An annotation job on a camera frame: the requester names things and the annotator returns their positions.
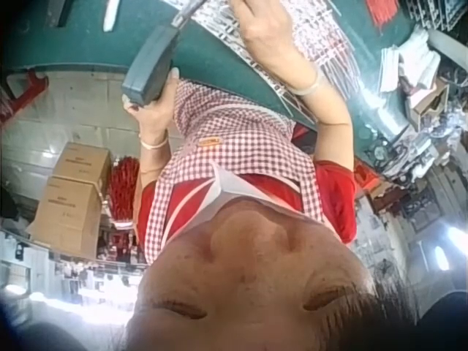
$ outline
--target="handheld tool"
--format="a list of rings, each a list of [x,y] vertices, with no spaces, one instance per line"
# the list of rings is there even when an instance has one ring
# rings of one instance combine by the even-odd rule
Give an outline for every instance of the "handheld tool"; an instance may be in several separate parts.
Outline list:
[[[191,0],[170,25],[157,26],[146,40],[122,83],[130,102],[145,106],[159,97],[170,71],[178,36],[191,16],[206,0]]]

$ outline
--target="red sleeve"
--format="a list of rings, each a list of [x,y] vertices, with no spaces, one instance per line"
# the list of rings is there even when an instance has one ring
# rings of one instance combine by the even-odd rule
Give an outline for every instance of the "red sleeve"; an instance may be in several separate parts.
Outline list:
[[[350,170],[330,161],[314,162],[323,212],[343,243],[357,233],[354,199],[356,185]]]
[[[142,249],[144,249],[145,246],[146,226],[148,225],[149,213],[151,211],[151,205],[154,199],[155,186],[156,182],[153,181],[152,183],[148,184],[141,193],[140,212],[138,213],[137,223],[137,235],[138,242],[140,243]]]

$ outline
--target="green table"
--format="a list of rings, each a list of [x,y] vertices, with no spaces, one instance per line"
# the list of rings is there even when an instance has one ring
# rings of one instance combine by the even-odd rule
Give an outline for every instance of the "green table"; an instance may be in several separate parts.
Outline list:
[[[388,138],[407,125],[401,98],[385,97],[386,120],[376,114],[373,101],[380,70],[380,49],[401,44],[413,23],[400,12],[379,33],[371,23],[364,0],[334,0],[342,16],[336,16],[355,47],[362,73],[363,91],[349,100],[356,131],[356,151],[366,159],[369,140],[363,137],[370,124]],[[176,10],[157,0],[121,0],[114,30],[102,31],[106,0],[75,0],[66,26],[45,25],[46,0],[37,0],[23,11],[7,35],[3,65],[11,71],[36,69],[94,69],[124,72],[158,22],[168,22]],[[174,57],[184,78],[240,94],[279,113],[286,113],[270,87],[237,55],[194,22],[187,26]],[[300,116],[296,119],[310,126]]]

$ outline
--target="gingham apron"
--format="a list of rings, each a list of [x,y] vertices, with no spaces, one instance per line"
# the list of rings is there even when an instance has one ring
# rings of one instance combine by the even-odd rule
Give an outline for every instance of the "gingham apron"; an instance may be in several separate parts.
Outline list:
[[[299,184],[303,212],[324,222],[314,164],[290,141],[295,122],[209,87],[179,83],[175,124],[185,137],[159,176],[146,228],[148,264],[162,251],[167,207],[174,185],[213,178],[211,161],[236,175],[288,178]]]

